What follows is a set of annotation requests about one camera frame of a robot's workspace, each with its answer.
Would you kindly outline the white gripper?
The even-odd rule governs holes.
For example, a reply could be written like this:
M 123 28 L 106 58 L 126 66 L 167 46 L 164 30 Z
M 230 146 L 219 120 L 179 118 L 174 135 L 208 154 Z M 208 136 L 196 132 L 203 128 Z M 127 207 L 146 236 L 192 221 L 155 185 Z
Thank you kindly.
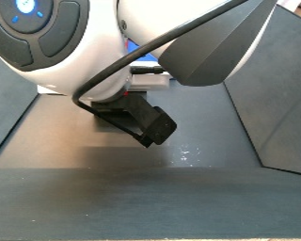
M 126 69 L 130 73 L 126 83 L 128 91 L 154 91 L 170 88 L 171 74 L 162 69 L 156 61 L 135 61 Z

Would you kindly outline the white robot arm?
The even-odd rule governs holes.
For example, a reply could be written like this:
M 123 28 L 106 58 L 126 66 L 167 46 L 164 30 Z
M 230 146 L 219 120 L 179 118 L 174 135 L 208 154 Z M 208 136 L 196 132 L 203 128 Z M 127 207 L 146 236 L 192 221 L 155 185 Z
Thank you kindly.
M 71 95 L 134 42 L 183 85 L 218 85 L 247 62 L 276 2 L 0 0 L 0 58 L 36 85 Z M 148 46 L 160 36 L 168 39 Z

